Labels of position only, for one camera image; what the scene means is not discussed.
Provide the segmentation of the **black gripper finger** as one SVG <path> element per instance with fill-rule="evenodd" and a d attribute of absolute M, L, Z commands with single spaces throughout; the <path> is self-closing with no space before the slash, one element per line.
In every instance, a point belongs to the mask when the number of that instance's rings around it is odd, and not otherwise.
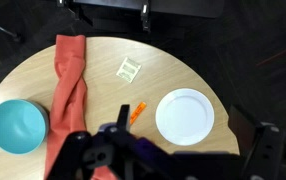
<path fill-rule="evenodd" d="M 130 127 L 130 105 L 125 104 L 122 105 L 119 111 L 117 123 L 117 127 L 122 130 L 129 130 Z"/>

